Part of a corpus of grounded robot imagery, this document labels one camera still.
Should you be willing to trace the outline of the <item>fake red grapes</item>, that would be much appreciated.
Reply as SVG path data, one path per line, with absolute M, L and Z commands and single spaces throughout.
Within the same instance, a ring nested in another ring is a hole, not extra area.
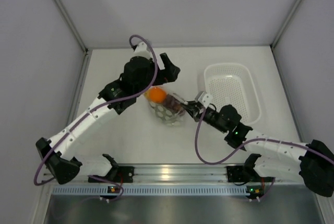
M 162 102 L 162 105 L 166 108 L 166 113 L 169 116 L 183 116 L 185 114 L 185 111 L 181 107 L 180 102 L 169 93 L 167 94 L 165 100 Z

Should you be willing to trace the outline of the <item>fake orange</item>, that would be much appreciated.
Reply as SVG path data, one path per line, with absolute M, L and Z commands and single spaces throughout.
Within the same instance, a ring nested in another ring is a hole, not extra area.
M 160 87 L 153 87 L 148 92 L 148 99 L 154 103 L 162 103 L 167 93 Z

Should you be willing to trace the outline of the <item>polka dot zip bag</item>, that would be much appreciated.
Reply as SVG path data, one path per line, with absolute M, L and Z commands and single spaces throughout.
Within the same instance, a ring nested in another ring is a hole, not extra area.
M 152 114 L 167 126 L 181 126 L 184 123 L 185 110 L 182 102 L 185 100 L 176 92 L 164 86 L 149 88 L 144 97 Z

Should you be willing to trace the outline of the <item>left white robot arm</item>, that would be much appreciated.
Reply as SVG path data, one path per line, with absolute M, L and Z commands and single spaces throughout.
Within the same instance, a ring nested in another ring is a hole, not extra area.
M 107 84 L 91 105 L 67 127 L 50 138 L 40 138 L 36 148 L 41 158 L 33 182 L 45 166 L 58 184 L 66 184 L 77 176 L 91 180 L 112 182 L 117 178 L 119 166 L 108 154 L 77 156 L 76 153 L 103 124 L 136 103 L 139 96 L 152 86 L 175 82 L 180 68 L 166 53 L 160 54 L 164 69 L 158 67 L 157 58 L 134 56 L 124 66 L 119 78 Z

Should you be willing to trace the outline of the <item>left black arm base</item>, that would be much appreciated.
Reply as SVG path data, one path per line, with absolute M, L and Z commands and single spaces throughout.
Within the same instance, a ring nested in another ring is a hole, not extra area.
M 113 167 L 106 176 L 92 175 L 88 177 L 89 183 L 133 183 L 133 176 L 135 167 L 133 166 L 119 166 Z

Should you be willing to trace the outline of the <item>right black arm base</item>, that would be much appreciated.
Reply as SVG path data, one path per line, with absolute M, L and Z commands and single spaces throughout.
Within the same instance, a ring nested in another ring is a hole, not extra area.
M 227 166 L 228 182 L 232 183 L 248 183 L 261 182 L 261 177 L 252 169 L 243 166 Z

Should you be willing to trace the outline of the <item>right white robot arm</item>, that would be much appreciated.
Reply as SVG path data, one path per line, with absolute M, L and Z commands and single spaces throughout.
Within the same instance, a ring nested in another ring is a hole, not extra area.
M 268 137 L 243 124 L 230 104 L 220 111 L 195 101 L 182 107 L 198 124 L 205 122 L 225 133 L 224 140 L 235 151 L 250 153 L 243 164 L 248 180 L 261 177 L 299 182 L 320 196 L 332 197 L 333 152 L 323 142 L 314 139 L 311 143 L 294 143 Z

